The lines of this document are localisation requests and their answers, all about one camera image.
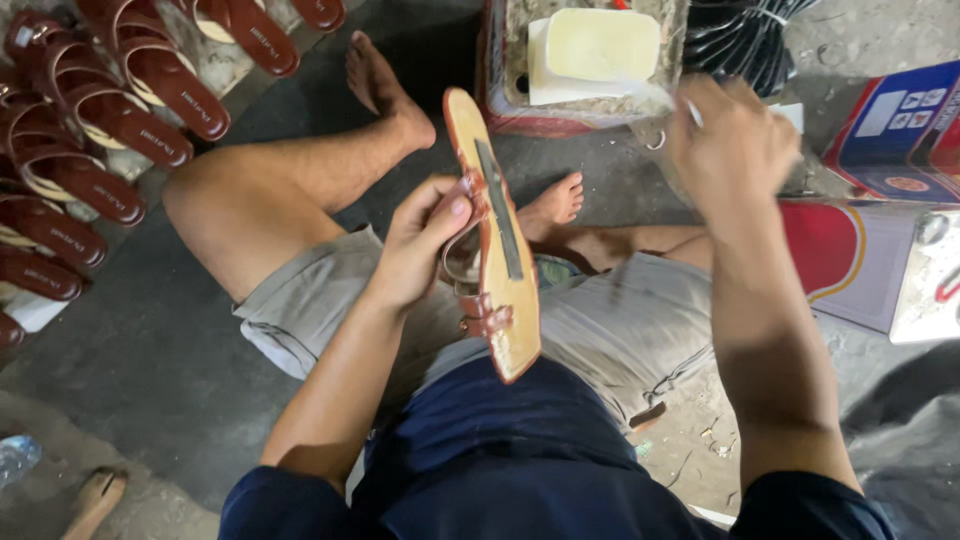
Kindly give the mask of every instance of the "navy blue shirt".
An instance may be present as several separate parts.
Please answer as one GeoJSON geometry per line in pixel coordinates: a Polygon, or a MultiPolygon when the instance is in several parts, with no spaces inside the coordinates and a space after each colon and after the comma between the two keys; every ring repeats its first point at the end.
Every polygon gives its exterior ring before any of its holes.
{"type": "MultiPolygon", "coordinates": [[[[541,358],[517,382],[487,359],[415,397],[366,448],[352,507],[322,479],[272,467],[227,497],[223,539],[727,538],[650,478],[593,390],[541,358]]],[[[843,484],[773,473],[730,538],[894,538],[843,484]]]]}

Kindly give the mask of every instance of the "water bottle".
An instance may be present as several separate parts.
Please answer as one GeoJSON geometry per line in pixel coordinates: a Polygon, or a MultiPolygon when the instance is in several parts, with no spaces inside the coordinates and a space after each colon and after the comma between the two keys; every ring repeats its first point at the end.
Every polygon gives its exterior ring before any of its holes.
{"type": "Polygon", "coordinates": [[[27,474],[40,461],[42,450],[30,435],[0,439],[0,489],[27,474]]]}

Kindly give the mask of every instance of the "gray shorts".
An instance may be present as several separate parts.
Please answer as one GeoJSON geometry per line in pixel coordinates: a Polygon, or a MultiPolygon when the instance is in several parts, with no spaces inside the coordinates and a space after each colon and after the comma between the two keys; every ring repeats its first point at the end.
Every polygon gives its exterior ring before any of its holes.
{"type": "MultiPolygon", "coordinates": [[[[274,364],[305,379],[373,273],[383,244],[372,229],[303,252],[264,280],[233,313],[274,364]]],[[[674,382],[713,361],[710,277],[674,260],[635,254],[599,276],[540,293],[543,354],[579,375],[626,432],[674,382]]],[[[451,287],[436,290],[403,329],[382,407],[394,410],[451,370],[487,355],[464,338],[451,287]]]]}

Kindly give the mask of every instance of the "black bundle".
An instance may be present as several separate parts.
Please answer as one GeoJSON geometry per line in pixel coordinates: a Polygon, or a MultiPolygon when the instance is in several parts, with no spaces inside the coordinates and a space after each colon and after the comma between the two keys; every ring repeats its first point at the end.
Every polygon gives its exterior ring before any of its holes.
{"type": "Polygon", "coordinates": [[[686,25],[684,67],[716,79],[742,75],[760,97],[779,93],[797,66],[783,44],[790,17],[820,0],[696,0],[686,25]]]}

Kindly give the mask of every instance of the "person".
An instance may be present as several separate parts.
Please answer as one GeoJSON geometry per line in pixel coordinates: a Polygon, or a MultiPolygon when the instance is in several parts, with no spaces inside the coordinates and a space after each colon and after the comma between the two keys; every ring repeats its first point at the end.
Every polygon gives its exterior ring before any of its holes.
{"type": "Polygon", "coordinates": [[[743,449],[730,537],[893,537],[853,473],[786,247],[775,194],[798,150],[789,122],[740,80],[680,90],[678,110],[695,104],[703,128],[677,113],[668,144],[706,229],[571,227],[576,175],[520,209],[535,250],[573,254],[594,275],[542,291],[543,354],[505,385],[435,282],[438,251],[471,212],[461,199],[426,222],[453,179],[415,189],[382,246],[329,217],[435,138],[369,38],[351,42],[348,84],[380,120],[217,150],[164,192],[242,333],[305,378],[228,495],[222,538],[725,537],[623,436],[713,351],[743,449]]]}

